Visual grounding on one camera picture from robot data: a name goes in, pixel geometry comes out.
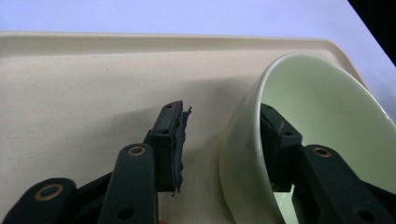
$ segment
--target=ceramic bowl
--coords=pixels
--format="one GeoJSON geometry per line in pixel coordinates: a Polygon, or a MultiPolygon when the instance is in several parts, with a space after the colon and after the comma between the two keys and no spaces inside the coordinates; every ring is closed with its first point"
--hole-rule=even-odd
{"type": "Polygon", "coordinates": [[[272,192],[262,155],[260,103],[273,106],[303,145],[335,149],[360,179],[396,191],[396,126],[350,74],[318,56],[273,62],[240,102],[219,155],[223,194],[236,223],[297,222],[290,193],[272,192]]]}

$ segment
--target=brass screw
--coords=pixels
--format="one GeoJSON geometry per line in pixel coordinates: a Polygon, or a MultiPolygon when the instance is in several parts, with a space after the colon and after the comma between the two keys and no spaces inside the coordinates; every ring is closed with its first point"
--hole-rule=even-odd
{"type": "Polygon", "coordinates": [[[64,191],[64,186],[61,184],[50,184],[40,189],[35,194],[35,199],[40,202],[48,201],[60,195],[64,191]]]}

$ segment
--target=white surface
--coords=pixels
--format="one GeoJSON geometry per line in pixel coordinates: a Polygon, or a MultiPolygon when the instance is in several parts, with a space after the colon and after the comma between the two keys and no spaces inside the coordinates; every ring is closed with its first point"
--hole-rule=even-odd
{"type": "Polygon", "coordinates": [[[175,198],[160,194],[160,216],[233,222],[219,185],[221,134],[265,68],[311,52],[359,78],[323,40],[8,34],[0,43],[0,216],[43,179],[63,176],[80,187],[108,173],[162,105],[183,99],[193,106],[184,183],[175,198]]]}
{"type": "Polygon", "coordinates": [[[396,68],[347,0],[3,0],[0,31],[326,38],[346,52],[396,119],[396,68]]]}

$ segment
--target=tray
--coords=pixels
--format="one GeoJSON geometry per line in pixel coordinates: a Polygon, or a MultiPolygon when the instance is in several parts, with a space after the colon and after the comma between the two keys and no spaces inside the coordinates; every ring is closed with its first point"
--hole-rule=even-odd
{"type": "Polygon", "coordinates": [[[142,142],[163,105],[192,106],[181,193],[159,196],[170,223],[233,223],[218,149],[237,103],[276,58],[310,52],[360,83],[347,56],[317,39],[237,36],[0,34],[0,218],[33,184],[78,187],[142,142]]]}

